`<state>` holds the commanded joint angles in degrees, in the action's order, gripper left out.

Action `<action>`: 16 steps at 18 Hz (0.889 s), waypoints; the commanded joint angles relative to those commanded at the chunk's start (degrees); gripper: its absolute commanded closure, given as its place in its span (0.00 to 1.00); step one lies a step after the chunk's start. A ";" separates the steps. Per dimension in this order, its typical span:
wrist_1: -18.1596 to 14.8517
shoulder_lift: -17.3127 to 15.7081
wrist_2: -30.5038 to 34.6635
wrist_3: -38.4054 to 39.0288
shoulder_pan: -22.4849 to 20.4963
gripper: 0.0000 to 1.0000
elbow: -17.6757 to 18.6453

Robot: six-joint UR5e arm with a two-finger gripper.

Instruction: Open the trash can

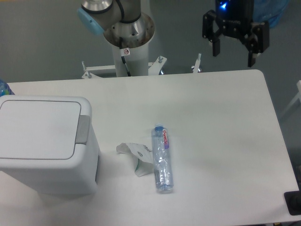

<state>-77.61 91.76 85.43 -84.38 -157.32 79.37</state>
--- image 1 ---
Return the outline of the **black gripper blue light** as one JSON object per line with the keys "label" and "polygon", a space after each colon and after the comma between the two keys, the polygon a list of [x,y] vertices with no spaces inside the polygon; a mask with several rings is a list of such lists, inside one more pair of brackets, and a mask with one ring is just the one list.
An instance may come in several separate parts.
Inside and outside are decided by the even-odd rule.
{"label": "black gripper blue light", "polygon": [[[235,38],[248,50],[248,67],[256,62],[258,54],[269,47],[269,22],[253,22],[253,0],[216,0],[215,12],[203,15],[202,36],[212,44],[213,56],[220,53],[221,35]],[[214,22],[218,30],[214,32]]]}

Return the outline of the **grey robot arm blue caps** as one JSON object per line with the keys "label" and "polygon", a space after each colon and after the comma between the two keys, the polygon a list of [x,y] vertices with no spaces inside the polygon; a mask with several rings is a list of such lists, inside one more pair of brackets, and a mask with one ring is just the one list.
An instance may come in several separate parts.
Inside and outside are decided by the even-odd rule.
{"label": "grey robot arm blue caps", "polygon": [[[202,36],[213,45],[213,56],[220,53],[221,35],[239,40],[248,50],[248,67],[257,54],[269,47],[269,23],[253,20],[253,0],[217,0],[215,10],[203,15]],[[85,0],[77,10],[82,23],[99,35],[110,28],[133,25],[142,19],[139,0]]]}

